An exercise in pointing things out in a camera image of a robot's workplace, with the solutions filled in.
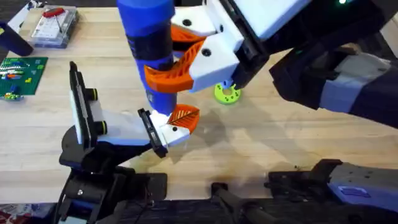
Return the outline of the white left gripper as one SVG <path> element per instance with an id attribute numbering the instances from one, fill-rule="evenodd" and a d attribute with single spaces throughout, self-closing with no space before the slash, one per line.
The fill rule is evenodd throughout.
<path id="1" fill-rule="evenodd" d="M 169 115 L 139 109 L 136 115 L 104 111 L 101 104 L 72 103 L 73 126 L 62 138 L 59 163 L 89 174 L 104 174 L 146 151 L 165 157 L 167 147 L 186 141 L 200 110 L 177 104 Z"/>

